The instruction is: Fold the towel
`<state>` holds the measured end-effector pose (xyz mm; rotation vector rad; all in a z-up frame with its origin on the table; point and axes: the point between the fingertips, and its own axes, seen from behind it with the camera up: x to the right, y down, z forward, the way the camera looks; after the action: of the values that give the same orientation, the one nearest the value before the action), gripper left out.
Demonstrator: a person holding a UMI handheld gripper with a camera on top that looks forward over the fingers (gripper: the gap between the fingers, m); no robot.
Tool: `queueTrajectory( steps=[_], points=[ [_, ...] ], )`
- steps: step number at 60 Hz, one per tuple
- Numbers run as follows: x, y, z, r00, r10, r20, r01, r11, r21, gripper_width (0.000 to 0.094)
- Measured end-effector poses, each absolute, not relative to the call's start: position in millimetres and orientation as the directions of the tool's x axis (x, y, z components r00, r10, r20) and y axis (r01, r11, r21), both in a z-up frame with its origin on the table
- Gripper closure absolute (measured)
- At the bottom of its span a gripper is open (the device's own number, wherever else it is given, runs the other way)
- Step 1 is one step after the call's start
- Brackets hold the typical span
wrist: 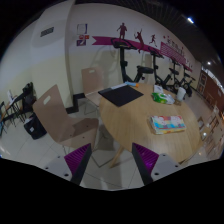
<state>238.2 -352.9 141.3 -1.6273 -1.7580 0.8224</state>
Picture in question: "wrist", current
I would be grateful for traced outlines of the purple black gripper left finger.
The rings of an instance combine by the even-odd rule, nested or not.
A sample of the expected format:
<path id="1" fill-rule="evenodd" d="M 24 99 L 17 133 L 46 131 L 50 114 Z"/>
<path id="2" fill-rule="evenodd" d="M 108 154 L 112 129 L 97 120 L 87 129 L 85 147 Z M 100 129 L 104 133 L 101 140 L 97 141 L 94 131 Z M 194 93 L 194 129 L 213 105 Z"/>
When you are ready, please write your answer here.
<path id="1" fill-rule="evenodd" d="M 72 183 L 76 185 L 81 183 L 91 154 L 91 144 L 86 144 L 64 157 L 65 162 L 72 174 Z"/>

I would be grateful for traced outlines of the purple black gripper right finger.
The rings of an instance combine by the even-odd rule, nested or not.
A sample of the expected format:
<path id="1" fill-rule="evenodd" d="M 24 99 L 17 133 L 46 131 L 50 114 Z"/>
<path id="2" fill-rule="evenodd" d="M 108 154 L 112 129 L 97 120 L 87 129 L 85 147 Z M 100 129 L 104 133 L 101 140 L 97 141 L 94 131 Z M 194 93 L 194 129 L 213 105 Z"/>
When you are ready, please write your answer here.
<path id="1" fill-rule="evenodd" d="M 152 183 L 153 179 L 151 177 L 151 173 L 159 158 L 159 155 L 137 143 L 132 144 L 132 154 L 143 183 L 145 185 Z"/>

